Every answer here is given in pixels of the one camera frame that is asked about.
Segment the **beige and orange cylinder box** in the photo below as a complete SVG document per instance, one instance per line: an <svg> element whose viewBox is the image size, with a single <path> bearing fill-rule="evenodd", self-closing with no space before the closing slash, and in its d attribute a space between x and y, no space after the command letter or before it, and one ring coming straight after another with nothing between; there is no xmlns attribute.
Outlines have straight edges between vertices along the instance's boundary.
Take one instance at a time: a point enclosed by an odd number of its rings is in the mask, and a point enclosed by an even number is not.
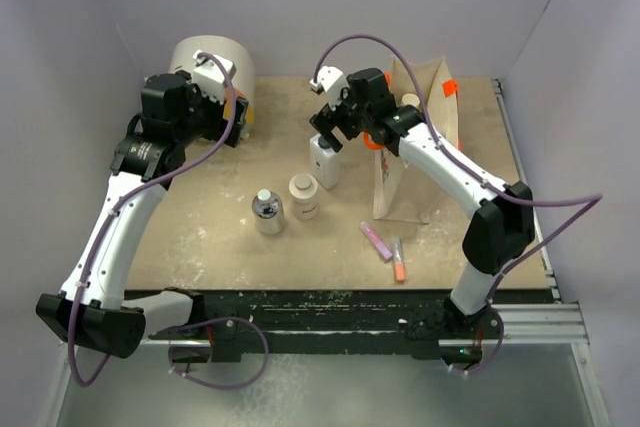
<svg viewBox="0 0 640 427"><path fill-rule="evenodd" d="M191 75L201 92L210 100L220 100L225 88L226 100L230 99L230 89L222 70L200 53L212 54L224 67L231 78L236 98L248 102L245 125L240 137L246 140L255 121L254 91L255 69L250 53L237 41L223 36L198 35L180 41L174 48L169 72L183 70Z"/></svg>

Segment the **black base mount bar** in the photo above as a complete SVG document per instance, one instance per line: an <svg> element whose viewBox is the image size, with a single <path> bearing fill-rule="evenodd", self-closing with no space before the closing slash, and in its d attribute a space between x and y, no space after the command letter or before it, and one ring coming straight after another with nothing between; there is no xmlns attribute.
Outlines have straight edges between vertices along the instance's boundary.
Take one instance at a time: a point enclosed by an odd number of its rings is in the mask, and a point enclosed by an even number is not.
<svg viewBox="0 0 640 427"><path fill-rule="evenodd" d="M152 340L212 346L216 362L243 354L404 355L477 361L501 336L496 313L465 322L442 290L203 290L196 322L211 329L164 329Z"/></svg>

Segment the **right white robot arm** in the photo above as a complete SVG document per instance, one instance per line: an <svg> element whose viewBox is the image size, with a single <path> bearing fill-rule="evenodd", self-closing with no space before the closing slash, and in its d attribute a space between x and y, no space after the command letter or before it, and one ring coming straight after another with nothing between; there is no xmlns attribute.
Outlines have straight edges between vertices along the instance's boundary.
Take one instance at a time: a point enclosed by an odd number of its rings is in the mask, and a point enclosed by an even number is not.
<svg viewBox="0 0 640 427"><path fill-rule="evenodd" d="M416 107L398 106L377 68L346 75L322 67L314 88L325 93L327 103L311 122L332 148L342 147L335 129L348 140L367 134L435 181L467 215L467 264L444 302L443 322L452 336L469 337L488 310L499 273L534 241L531 189L521 181L505 183L456 149L434 127L424 100Z"/></svg>

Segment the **cream bottle with round cap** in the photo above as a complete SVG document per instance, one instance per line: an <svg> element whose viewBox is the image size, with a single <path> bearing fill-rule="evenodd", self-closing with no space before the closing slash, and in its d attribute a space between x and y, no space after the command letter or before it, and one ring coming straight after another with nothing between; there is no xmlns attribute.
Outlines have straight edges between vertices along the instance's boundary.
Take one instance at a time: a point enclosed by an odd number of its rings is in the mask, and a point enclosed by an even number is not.
<svg viewBox="0 0 640 427"><path fill-rule="evenodd" d="M318 182L310 174L296 174L289 182L293 214L299 220L311 220L319 211Z"/></svg>

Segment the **orange tube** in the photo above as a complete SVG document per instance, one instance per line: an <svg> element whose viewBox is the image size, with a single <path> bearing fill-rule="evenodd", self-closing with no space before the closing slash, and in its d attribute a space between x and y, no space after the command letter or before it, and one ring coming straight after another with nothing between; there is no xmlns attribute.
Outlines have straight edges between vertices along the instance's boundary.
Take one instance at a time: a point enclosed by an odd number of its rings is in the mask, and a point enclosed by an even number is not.
<svg viewBox="0 0 640 427"><path fill-rule="evenodd" d="M406 281L406 266L403 255L401 239L398 236L391 237L392 257L393 257L393 274L394 280L398 283Z"/></svg>

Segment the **pink tube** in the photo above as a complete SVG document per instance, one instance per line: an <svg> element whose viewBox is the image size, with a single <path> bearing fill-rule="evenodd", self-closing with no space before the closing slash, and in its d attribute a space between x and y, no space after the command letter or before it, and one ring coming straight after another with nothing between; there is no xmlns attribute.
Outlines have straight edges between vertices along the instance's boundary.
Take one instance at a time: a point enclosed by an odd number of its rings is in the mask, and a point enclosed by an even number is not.
<svg viewBox="0 0 640 427"><path fill-rule="evenodd" d="M369 241L372 247L376 250L378 255L388 262L392 259L393 254L382 237L373 229L373 227L366 221L362 221L359 224L359 229L365 238Z"/></svg>

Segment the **silver bottle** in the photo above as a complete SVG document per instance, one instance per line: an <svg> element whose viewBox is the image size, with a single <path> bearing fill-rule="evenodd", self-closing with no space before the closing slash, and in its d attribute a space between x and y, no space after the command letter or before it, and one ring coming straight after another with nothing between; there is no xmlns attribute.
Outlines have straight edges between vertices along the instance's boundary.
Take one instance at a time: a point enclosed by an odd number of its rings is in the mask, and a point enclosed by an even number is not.
<svg viewBox="0 0 640 427"><path fill-rule="evenodd" d="M284 214L281 198L269 189L261 189L252 200L252 212L257 229L265 235L277 235L283 230Z"/></svg>

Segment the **aluminium frame rail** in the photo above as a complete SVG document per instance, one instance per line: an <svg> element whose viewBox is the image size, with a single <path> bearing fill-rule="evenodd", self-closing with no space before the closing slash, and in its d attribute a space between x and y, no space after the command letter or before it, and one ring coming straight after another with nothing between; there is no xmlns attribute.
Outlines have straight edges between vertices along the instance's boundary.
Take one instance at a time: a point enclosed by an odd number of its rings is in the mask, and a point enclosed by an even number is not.
<svg viewBox="0 0 640 427"><path fill-rule="evenodd" d="M503 83L499 79L493 79L492 85L494 89L494 94L497 100L497 103L500 108L500 112L502 115L505 131L509 140L509 145L512 151L512 156L516 165L517 172L519 174L520 179L524 183L528 183L526 179L525 170L521 161L521 157L517 148L515 135L513 133L513 129L511 127L511 123L509 120L509 116L506 109L506 104L504 100L504 89ZM523 264L529 258L534 256L539 256L541 258L542 266L544 268L545 278L549 282L549 289L553 294L553 299L556 304L561 304L561 298L559 294L558 287L555 283L555 274L553 268L551 267L549 256L547 253L547 246L555 240L561 233L563 233L570 225L572 225L578 218L580 218L583 214L585 214L588 210L594 207L600 200L602 199L602 194L589 194L586 196L582 196L576 199L569 200L561 200L561 201L535 201L534 204L536 207L540 208L556 208L556 207L577 207L580 206L579 210L573 214L567 221L565 221L561 226L559 226L556 230L551 232L547 237L545 237L541 233L539 221L537 217L534 217L534 243L529 247L525 248L524 253L519 256L517 259L510 261L505 267L502 268L497 280L492 286L490 304L491 306L497 310L498 307L498 298L499 294L510 294L514 291L512 290L502 290L500 288L500 284L503 280L506 279L506 276L513 271L520 264Z"/></svg>

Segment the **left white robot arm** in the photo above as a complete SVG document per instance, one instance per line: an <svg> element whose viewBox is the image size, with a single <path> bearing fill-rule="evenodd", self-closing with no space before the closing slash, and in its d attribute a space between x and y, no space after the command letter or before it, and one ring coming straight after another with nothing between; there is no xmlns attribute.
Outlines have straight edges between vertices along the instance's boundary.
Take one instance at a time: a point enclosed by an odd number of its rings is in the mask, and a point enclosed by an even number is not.
<svg viewBox="0 0 640 427"><path fill-rule="evenodd" d="M132 303L125 284L148 223L175 177L198 166L186 150L199 139L237 145L249 104L231 90L229 68L206 65L149 77L141 109L116 145L107 192L89 241L58 293L43 294L37 316L66 343L127 358L143 339L172 328L184 339L206 325L202 296L181 288Z"/></svg>

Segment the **white bottle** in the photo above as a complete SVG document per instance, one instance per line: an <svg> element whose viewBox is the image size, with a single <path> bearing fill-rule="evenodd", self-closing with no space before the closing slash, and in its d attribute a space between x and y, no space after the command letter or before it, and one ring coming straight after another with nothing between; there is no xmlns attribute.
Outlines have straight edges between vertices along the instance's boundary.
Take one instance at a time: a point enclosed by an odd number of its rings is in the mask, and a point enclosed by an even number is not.
<svg viewBox="0 0 640 427"><path fill-rule="evenodd" d="M340 180L340 156L320 134L310 139L309 146L311 175L325 190L331 190Z"/></svg>

